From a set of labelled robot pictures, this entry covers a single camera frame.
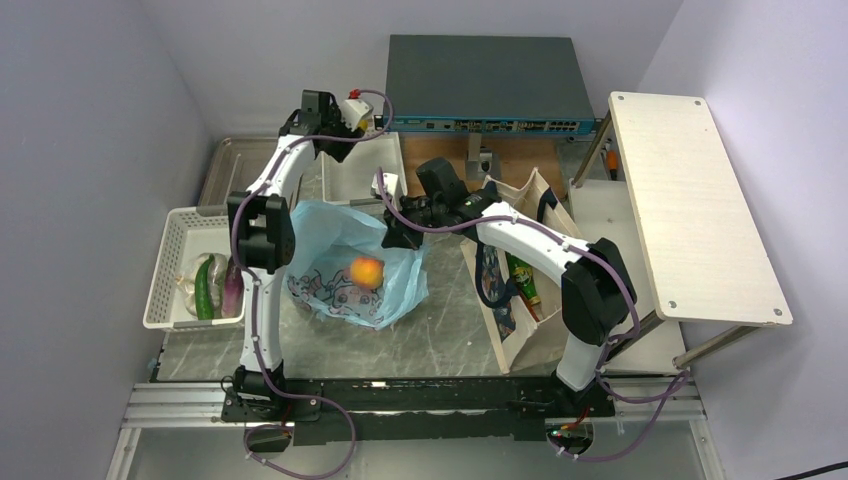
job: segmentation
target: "black bag strap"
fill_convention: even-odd
[[[545,190],[545,193],[542,194],[542,198],[539,199],[539,207],[536,209],[536,221],[543,223],[543,220],[545,219],[546,205],[551,207],[551,210],[553,210],[556,208],[557,204],[559,204],[559,201],[557,200],[556,195],[554,195],[554,191],[551,190],[551,187],[548,187],[548,189]]]
[[[476,265],[474,266],[474,287],[477,288],[477,295],[480,297],[480,300],[483,302],[483,305],[489,308],[501,308],[505,307],[512,297],[518,295],[518,288],[515,286],[515,283],[512,281],[512,278],[508,279],[504,282],[504,292],[501,295],[501,298],[495,300],[489,300],[486,297],[486,294],[483,292],[483,259],[485,258],[483,249],[486,246],[480,242],[477,242],[477,255],[476,255]]]

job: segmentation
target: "plastic bag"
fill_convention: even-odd
[[[209,265],[207,280],[209,284],[209,298],[215,309],[215,318],[221,318],[221,297],[224,291],[224,277],[227,274],[227,256],[220,253],[201,253],[192,258],[177,274],[177,290],[182,294],[186,310],[193,317],[197,317],[197,307],[194,302],[194,279],[203,262],[209,259],[209,255],[215,260]]]
[[[292,212],[297,246],[286,267],[287,291],[296,304],[380,330],[427,298],[426,248],[380,246],[386,226],[370,215],[323,202],[300,202]],[[359,256],[384,263],[383,285],[353,285],[350,265]]]

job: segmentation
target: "beige bag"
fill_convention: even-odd
[[[521,189],[486,178],[485,184],[493,182],[501,198],[522,214],[539,220],[544,225],[566,235],[580,238],[574,220],[557,201],[545,179],[533,169],[527,184]],[[507,291],[506,280],[510,278],[509,267],[503,250],[482,246],[465,240],[460,248],[471,272],[471,281],[477,284],[476,275],[480,268],[478,301],[483,309],[483,318],[495,349],[501,372],[520,370],[548,363],[562,357],[568,329],[562,321],[561,287],[542,274],[534,274],[541,303],[533,308],[538,322],[533,318],[521,296],[509,300],[502,298]],[[479,293],[487,297],[488,303],[502,306],[489,308]]]

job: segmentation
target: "orange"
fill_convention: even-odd
[[[357,257],[350,265],[350,278],[357,287],[376,290],[383,284],[383,262],[376,258]]]

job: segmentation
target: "white wall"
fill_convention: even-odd
[[[706,97],[795,316],[696,369],[732,479],[848,460],[846,18],[843,0],[686,0],[639,87]]]
[[[570,36],[595,113],[635,89],[682,0],[142,0],[215,135],[275,132],[304,88],[385,86],[389,34]]]
[[[0,477],[103,478],[211,139],[137,0],[0,4]]]

